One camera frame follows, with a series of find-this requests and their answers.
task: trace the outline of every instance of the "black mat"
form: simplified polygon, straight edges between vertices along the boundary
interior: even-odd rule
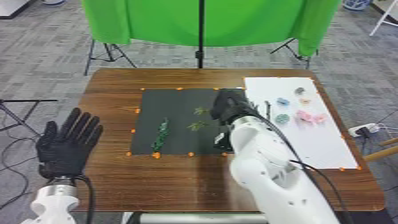
[[[211,109],[216,91],[212,89],[152,89],[141,94],[140,114],[134,124],[131,153],[150,154],[150,144],[157,136],[157,126],[166,117],[168,136],[159,149],[161,154],[220,154],[212,148],[214,136],[220,133],[218,122],[211,120],[209,113],[195,115],[195,108]],[[204,121],[209,125],[198,131],[188,126]]]

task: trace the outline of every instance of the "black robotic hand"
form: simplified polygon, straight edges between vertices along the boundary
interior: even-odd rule
[[[38,174],[44,178],[76,177],[83,174],[83,167],[92,148],[102,133],[99,118],[72,109],[63,125],[45,123],[44,135],[37,141]]]
[[[244,116],[260,117],[246,98],[228,89],[218,91],[209,115],[220,125],[230,125],[232,121]]]

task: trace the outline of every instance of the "tripod stand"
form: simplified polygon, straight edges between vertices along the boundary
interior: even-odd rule
[[[136,68],[136,66],[134,66],[134,64],[133,64],[133,62],[131,62],[131,60],[127,58],[125,53],[122,52],[122,50],[120,50],[120,48],[118,48],[118,46],[115,44],[104,44],[102,43],[102,48],[104,48],[104,51],[106,51],[104,54],[108,56],[108,59],[101,59],[97,57],[92,57],[93,47],[95,47],[95,40],[92,39],[92,41],[90,41],[88,59],[86,59],[86,64],[85,64],[83,76],[86,76],[86,74],[88,74],[90,61],[93,61],[93,60],[101,60],[101,61],[106,61],[106,62],[115,62],[118,58],[125,58],[129,65],[133,66],[133,68]],[[113,57],[113,50],[117,50],[118,53],[120,53],[120,56],[117,58]]]
[[[305,61],[305,69],[308,69],[308,63],[310,63],[310,57],[303,57],[303,56],[300,56],[296,53],[294,53],[294,51],[292,51],[292,49],[291,49],[291,47],[289,47],[289,43],[294,41],[294,38],[291,38],[287,41],[285,41],[285,43],[276,47],[276,49],[269,52],[269,54],[273,54],[284,47],[287,48],[287,50],[289,50],[289,52],[291,52],[291,54],[292,54],[292,56],[294,56],[294,58],[296,58],[296,60],[298,61]]]
[[[5,115],[8,115],[10,118],[13,119],[13,121],[15,121],[15,124],[12,124],[12,125],[5,126],[3,128],[0,128],[0,132],[5,131],[5,130],[8,130],[10,128],[13,128],[13,127],[17,127],[17,126],[21,125],[35,135],[40,135],[40,134],[37,133],[37,131],[33,130],[33,128],[28,126],[28,124],[26,124],[26,119],[28,119],[28,117],[29,117],[29,114],[31,114],[31,112],[33,112],[33,109],[35,109],[38,103],[40,103],[40,102],[54,102],[54,101],[56,101],[56,100],[1,100],[1,99],[0,99],[0,110],[5,112]],[[22,118],[19,118],[19,117],[15,116],[13,112],[12,112],[12,111],[8,110],[8,108],[5,107],[3,103],[33,103],[33,106],[31,106],[31,108],[29,108],[29,110],[28,110],[28,113],[26,113],[26,115],[22,116]]]

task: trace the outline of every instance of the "white board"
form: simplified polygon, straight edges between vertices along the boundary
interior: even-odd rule
[[[303,88],[303,94],[294,94],[296,88]],[[276,125],[303,163],[319,169],[355,169],[356,162],[349,152],[349,148],[340,138],[340,132],[326,110],[321,96],[316,91],[314,83],[308,78],[244,78],[244,94],[248,101],[259,107],[259,113],[266,117],[266,104],[269,102],[269,121]],[[276,103],[276,98],[289,101],[289,105],[282,106]],[[296,117],[296,110],[303,110],[310,115],[324,114],[324,122],[301,121]],[[289,122],[275,123],[275,116],[287,114]]]

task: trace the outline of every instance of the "green object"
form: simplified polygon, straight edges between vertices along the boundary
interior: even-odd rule
[[[205,0],[204,46],[225,47],[298,39],[310,56],[339,0]],[[198,0],[83,0],[92,37],[197,46]]]
[[[276,122],[276,124],[285,124],[289,122],[289,115],[278,114],[275,117],[275,122]]]
[[[207,109],[204,109],[202,107],[197,107],[197,108],[195,108],[195,112],[193,112],[193,114],[195,114],[195,115],[202,115],[202,114],[205,114],[207,112],[209,112]]]
[[[189,124],[186,128],[189,129],[189,131],[198,131],[200,128],[204,128],[205,126],[207,126],[207,123],[204,121],[197,121],[195,123]]]
[[[157,152],[161,149],[161,146],[165,144],[165,137],[168,135],[168,119],[165,118],[163,123],[157,126],[157,137],[156,137],[156,141],[152,142],[152,152]]]

